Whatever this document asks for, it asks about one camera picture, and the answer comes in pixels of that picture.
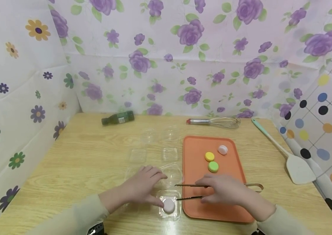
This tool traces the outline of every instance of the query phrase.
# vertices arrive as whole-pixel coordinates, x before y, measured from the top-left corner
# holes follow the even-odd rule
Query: table surface
[[[60,213],[88,195],[100,193],[124,181],[129,151],[147,148],[146,164],[161,167],[162,141],[144,146],[141,134],[154,128],[159,136],[168,126],[179,129],[178,148],[182,166],[182,143],[188,135],[217,136],[232,139],[247,182],[264,186],[262,196],[283,206],[316,234],[332,234],[332,211],[312,183],[295,185],[285,169],[285,158],[252,124],[242,119],[238,129],[186,125],[186,117],[136,116],[131,123],[102,127],[107,114],[76,114],[55,141],[52,148],[28,178],[5,213],[0,217],[0,234],[23,234],[43,220]],[[285,149],[272,121],[259,119],[260,124]],[[115,234],[248,234],[243,224],[198,220],[183,212],[177,221],[160,220],[149,205],[141,205],[138,213],[118,211],[105,221],[105,230]]]

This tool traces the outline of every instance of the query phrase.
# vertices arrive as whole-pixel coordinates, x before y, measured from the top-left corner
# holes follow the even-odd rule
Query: orange tray
[[[218,153],[218,147],[225,145],[228,153],[223,156]],[[202,178],[208,170],[205,153],[212,152],[218,163],[216,174],[231,175],[243,183],[246,179],[238,152],[232,140],[203,136],[186,136],[183,141],[183,183],[194,184]],[[183,197],[211,195],[213,188],[183,187]],[[243,207],[226,204],[202,204],[200,199],[183,201],[183,211],[191,218],[206,220],[220,220],[227,222],[252,223],[254,218]]]

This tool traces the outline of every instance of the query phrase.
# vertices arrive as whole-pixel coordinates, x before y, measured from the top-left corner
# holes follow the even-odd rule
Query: metal tongs
[[[259,190],[255,190],[256,193],[261,193],[264,189],[264,186],[260,183],[245,183],[244,184],[245,186],[247,187],[250,187],[250,186],[257,186],[258,188],[260,188],[260,191]],[[209,186],[205,186],[205,185],[196,185],[196,184],[176,184],[175,186],[181,186],[181,187],[209,187]],[[192,197],[186,197],[186,198],[177,198],[176,200],[177,201],[180,201],[180,200],[189,200],[189,199],[198,199],[198,198],[203,198],[204,196],[207,196],[207,195],[203,195],[203,196],[192,196]]]

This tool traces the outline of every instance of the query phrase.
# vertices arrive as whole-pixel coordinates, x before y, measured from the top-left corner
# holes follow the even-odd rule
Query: white spatula
[[[316,180],[315,174],[305,160],[299,156],[288,153],[288,151],[279,145],[255,119],[252,119],[252,123],[287,156],[286,168],[289,171],[289,176],[293,183],[305,184]]]

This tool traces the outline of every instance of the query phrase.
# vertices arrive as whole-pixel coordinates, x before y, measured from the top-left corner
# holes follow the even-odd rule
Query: wire whisk
[[[239,127],[239,125],[241,124],[241,120],[236,116],[227,116],[213,119],[190,118],[187,120],[187,123],[198,125],[211,125],[220,128],[234,129]]]

